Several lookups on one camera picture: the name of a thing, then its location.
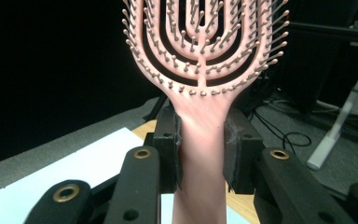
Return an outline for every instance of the wooden table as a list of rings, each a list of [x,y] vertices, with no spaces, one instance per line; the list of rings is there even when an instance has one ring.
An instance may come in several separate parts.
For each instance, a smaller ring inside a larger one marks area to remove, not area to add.
[[[144,125],[132,130],[133,133],[140,138],[145,139],[147,133],[152,133],[156,128],[156,120],[151,120]],[[227,193],[227,205],[231,207],[238,214],[243,216],[250,223],[260,223],[255,212],[253,204],[254,195],[238,195],[234,193]]]

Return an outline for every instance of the sheet of paper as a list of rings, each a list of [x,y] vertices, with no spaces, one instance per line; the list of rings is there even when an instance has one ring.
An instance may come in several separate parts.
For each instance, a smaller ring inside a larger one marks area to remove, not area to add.
[[[142,144],[138,136],[123,128],[0,189],[0,224],[23,223],[42,195],[64,180],[83,180],[92,188],[103,183],[120,172],[127,151]],[[161,223],[168,224],[172,220],[173,196],[161,198]],[[227,223],[248,222],[228,207]]]

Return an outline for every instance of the pink hairbrush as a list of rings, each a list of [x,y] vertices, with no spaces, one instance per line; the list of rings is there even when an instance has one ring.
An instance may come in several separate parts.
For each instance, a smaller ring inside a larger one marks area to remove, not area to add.
[[[272,31],[272,16],[287,0],[123,2],[135,61],[182,119],[172,223],[226,223],[224,122],[235,97],[283,55],[286,42],[275,43],[287,33],[272,36],[288,21]]]

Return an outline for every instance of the brass ring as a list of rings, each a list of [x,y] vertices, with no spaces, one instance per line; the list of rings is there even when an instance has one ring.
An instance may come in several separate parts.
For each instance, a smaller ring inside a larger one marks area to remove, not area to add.
[[[273,158],[278,160],[287,160],[290,157],[289,154],[287,154],[287,152],[278,149],[271,150],[269,154],[271,154]]]
[[[66,203],[75,198],[79,193],[80,188],[76,184],[69,184],[58,189],[53,196],[53,199],[57,203]]]
[[[138,149],[136,150],[134,153],[133,153],[133,156],[137,159],[145,159],[147,157],[149,157],[150,155],[152,154],[152,152],[147,149],[147,148],[141,148],[141,149]]]

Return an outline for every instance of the hairbrush head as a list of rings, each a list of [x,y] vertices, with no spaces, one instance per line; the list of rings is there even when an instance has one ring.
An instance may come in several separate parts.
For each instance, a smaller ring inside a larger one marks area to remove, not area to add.
[[[123,2],[136,63],[182,118],[173,222],[225,223],[224,121],[234,98],[283,55],[289,22],[272,28],[288,15],[275,16],[287,0]]]

